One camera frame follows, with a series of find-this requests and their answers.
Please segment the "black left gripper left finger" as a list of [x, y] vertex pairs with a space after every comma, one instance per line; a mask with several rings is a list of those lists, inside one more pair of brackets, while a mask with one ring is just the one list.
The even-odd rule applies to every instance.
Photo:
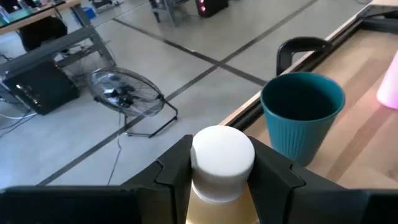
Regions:
[[1, 191], [1, 223], [185, 223], [193, 137], [185, 135], [122, 185]]

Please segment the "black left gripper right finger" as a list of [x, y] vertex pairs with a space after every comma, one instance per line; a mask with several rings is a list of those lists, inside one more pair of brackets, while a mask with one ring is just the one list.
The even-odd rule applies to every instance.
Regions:
[[397, 223], [397, 191], [346, 189], [255, 138], [249, 191], [260, 223]]

